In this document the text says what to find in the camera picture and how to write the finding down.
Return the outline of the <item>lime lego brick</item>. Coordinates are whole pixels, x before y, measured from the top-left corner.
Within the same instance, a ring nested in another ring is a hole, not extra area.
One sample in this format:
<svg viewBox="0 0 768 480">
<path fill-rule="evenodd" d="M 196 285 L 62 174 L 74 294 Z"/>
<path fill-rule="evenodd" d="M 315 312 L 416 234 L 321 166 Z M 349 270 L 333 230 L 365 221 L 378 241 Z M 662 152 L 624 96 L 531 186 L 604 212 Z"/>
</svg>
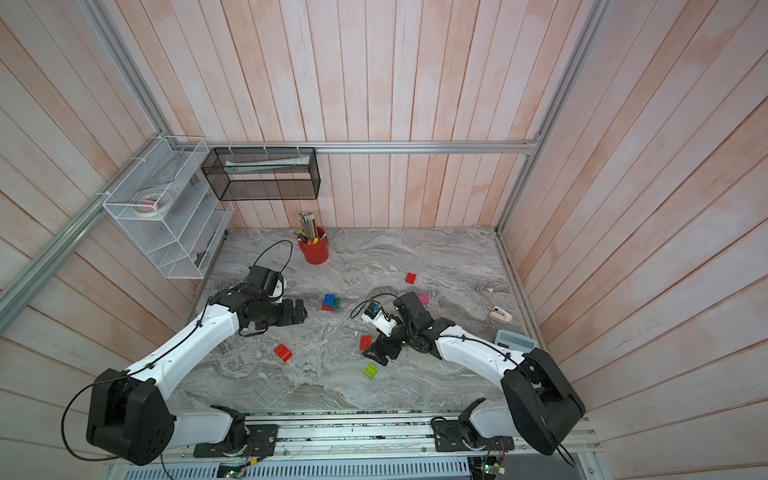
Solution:
<svg viewBox="0 0 768 480">
<path fill-rule="evenodd" d="M 375 377 L 375 375 L 376 375 L 376 374 L 377 374 L 377 372 L 378 372 L 378 368 L 377 368 L 377 367 L 376 367 L 374 364 L 372 364 L 372 363 L 369 363 L 368 365 L 366 365 L 366 366 L 364 367 L 364 369 L 363 369 L 363 372 L 365 373 L 365 375 L 366 375 L 368 378 L 374 378 L 374 377 Z"/>
</svg>

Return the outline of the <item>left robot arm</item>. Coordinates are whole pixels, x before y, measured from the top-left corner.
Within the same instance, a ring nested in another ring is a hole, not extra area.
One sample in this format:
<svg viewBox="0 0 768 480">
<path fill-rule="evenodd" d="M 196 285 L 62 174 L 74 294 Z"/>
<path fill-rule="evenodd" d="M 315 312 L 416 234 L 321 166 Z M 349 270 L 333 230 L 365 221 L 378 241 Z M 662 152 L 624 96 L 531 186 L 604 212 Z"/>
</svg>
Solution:
<svg viewBox="0 0 768 480">
<path fill-rule="evenodd" d="M 248 450 L 251 435 L 243 413 L 223 405 L 174 413 L 167 401 L 230 337 L 302 324 L 303 300 L 286 298 L 284 290 L 282 273 L 253 265 L 244 281 L 212 295 L 201 313 L 157 350 L 122 371 L 105 370 L 91 387 L 87 442 L 138 466 L 177 447 L 207 445 L 225 456 Z"/>
</svg>

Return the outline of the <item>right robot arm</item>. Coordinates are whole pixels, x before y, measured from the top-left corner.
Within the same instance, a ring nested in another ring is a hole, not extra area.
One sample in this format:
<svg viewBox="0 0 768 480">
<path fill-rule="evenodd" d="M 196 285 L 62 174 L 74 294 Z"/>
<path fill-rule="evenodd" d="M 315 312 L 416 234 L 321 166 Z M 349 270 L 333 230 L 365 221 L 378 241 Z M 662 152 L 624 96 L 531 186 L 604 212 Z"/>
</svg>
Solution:
<svg viewBox="0 0 768 480">
<path fill-rule="evenodd" d="M 373 325 L 378 335 L 364 357 L 387 365 L 404 347 L 458 364 L 499 388 L 496 399 L 478 398 L 455 420 L 431 421 L 436 448 L 451 451 L 509 449 L 519 437 L 544 455 L 571 462 L 563 442 L 586 413 L 584 403 L 553 358 L 541 348 L 512 349 L 483 340 L 454 321 L 435 319 L 407 292 L 391 297 L 389 313 L 378 297 L 360 302 L 351 318 Z"/>
</svg>

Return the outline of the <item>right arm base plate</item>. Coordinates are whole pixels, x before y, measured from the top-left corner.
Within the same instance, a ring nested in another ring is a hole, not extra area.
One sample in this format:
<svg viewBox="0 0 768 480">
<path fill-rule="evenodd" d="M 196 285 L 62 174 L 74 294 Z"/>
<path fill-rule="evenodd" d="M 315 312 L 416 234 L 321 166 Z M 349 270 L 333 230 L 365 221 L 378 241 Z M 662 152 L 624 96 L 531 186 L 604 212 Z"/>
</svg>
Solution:
<svg viewBox="0 0 768 480">
<path fill-rule="evenodd" d="M 512 437 L 481 436 L 468 422 L 434 417 L 430 420 L 438 452 L 490 451 L 506 452 L 514 449 Z"/>
</svg>

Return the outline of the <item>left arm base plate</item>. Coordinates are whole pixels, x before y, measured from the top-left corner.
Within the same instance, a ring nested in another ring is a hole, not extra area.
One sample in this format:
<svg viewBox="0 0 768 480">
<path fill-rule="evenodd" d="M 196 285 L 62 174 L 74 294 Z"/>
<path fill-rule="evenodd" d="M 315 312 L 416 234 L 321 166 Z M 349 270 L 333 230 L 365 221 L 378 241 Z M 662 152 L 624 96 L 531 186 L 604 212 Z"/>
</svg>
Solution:
<svg viewBox="0 0 768 480">
<path fill-rule="evenodd" d="M 274 454 L 279 426 L 277 424 L 244 425 L 228 433 L 219 443 L 203 443 L 194 447 L 194 458 L 250 457 L 263 459 Z"/>
</svg>

